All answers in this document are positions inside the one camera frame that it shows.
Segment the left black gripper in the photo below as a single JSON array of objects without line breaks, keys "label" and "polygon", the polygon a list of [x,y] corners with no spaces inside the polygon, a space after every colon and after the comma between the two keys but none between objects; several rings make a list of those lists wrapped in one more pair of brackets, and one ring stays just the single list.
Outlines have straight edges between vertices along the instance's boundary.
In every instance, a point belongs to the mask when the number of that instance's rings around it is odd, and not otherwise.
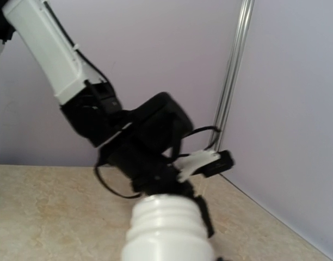
[{"label": "left black gripper", "polygon": [[[146,161],[132,167],[128,177],[135,192],[145,195],[172,194],[192,198],[194,188],[190,182],[180,183],[179,172],[175,167],[158,161]],[[202,196],[193,197],[200,209],[201,217],[207,230],[207,237],[215,234],[208,204]]]}]

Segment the small white pill bottle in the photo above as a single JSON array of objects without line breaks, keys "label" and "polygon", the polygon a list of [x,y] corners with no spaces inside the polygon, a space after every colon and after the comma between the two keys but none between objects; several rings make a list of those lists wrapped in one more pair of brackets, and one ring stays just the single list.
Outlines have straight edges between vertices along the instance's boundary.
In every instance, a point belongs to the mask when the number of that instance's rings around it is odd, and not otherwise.
[{"label": "small white pill bottle", "polygon": [[132,208],[121,260],[216,260],[215,250],[191,199],[153,195]]}]

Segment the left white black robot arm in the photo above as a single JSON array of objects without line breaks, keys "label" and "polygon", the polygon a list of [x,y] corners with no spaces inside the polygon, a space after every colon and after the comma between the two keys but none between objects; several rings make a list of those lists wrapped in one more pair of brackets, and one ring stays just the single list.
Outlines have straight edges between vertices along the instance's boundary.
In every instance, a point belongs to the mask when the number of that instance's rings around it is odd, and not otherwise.
[{"label": "left white black robot arm", "polygon": [[117,167],[130,179],[133,197],[172,194],[193,200],[211,237],[214,228],[201,196],[179,181],[174,162],[193,124],[166,92],[133,110],[123,109],[109,79],[77,49],[47,1],[7,1],[2,13],[45,73],[72,128],[98,148],[99,168]]}]

